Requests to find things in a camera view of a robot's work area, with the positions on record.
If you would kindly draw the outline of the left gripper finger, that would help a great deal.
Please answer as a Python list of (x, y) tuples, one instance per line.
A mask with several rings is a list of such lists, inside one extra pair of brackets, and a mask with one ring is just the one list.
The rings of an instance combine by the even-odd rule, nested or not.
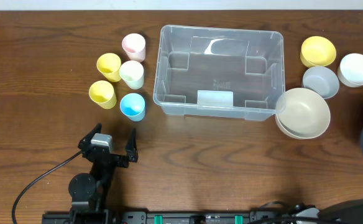
[(129, 162), (137, 162), (138, 161), (138, 151), (137, 151), (137, 143), (136, 143), (136, 129), (132, 130), (131, 136), (125, 146), (126, 155), (128, 157)]
[(81, 151), (88, 151), (92, 147), (91, 140), (96, 133), (101, 133), (102, 124), (98, 123), (85, 137), (83, 137), (79, 143), (78, 148)]

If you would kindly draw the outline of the beige large bowl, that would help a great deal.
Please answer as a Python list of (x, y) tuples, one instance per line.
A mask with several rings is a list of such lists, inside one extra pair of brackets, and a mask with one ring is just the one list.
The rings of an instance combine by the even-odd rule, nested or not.
[(325, 133), (331, 121), (327, 102), (313, 90), (293, 88), (276, 103), (278, 128), (294, 139), (313, 139)]

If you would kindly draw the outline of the grey small bowl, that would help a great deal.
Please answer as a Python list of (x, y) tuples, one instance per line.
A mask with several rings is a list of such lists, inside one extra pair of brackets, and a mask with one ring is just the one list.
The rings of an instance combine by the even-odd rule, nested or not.
[(315, 91), (322, 98), (332, 98), (339, 91), (337, 75), (327, 67), (314, 66), (303, 75), (302, 87)]

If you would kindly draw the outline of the white small bowl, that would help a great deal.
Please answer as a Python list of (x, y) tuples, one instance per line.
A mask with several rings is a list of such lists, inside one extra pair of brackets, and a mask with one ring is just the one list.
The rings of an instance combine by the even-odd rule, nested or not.
[(363, 86), (363, 55), (347, 54), (338, 67), (339, 80), (348, 87)]

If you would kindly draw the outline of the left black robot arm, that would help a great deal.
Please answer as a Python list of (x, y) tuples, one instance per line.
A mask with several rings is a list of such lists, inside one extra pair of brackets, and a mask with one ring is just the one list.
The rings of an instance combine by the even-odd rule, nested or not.
[(133, 130), (125, 146), (125, 155), (113, 154), (113, 138), (101, 133), (97, 124), (83, 137), (78, 148), (82, 157), (92, 163), (88, 173), (81, 173), (69, 183), (71, 196), (70, 223), (115, 223), (113, 213), (105, 209), (106, 197), (116, 168), (127, 168), (138, 161), (136, 130)]

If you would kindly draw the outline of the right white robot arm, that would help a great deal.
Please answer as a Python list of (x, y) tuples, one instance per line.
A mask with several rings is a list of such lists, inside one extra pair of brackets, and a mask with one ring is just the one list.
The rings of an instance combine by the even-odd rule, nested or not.
[(301, 203), (288, 212), (293, 217), (310, 217), (344, 223), (363, 224), (363, 199), (349, 200), (319, 210), (314, 205)]

